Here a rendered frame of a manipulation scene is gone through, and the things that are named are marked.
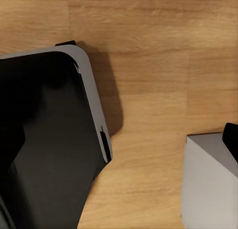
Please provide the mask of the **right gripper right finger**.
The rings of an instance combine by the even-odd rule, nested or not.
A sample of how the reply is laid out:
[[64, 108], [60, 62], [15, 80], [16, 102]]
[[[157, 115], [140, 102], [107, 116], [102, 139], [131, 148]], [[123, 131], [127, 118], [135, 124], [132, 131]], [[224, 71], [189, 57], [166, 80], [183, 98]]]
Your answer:
[[238, 162], [238, 125], [227, 123], [222, 134], [222, 141]]

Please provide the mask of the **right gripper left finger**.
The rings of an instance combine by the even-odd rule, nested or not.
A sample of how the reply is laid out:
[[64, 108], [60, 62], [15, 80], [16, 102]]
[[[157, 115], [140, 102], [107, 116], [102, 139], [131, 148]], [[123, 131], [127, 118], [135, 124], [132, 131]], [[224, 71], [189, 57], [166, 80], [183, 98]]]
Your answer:
[[0, 128], [0, 182], [25, 143], [21, 123]]

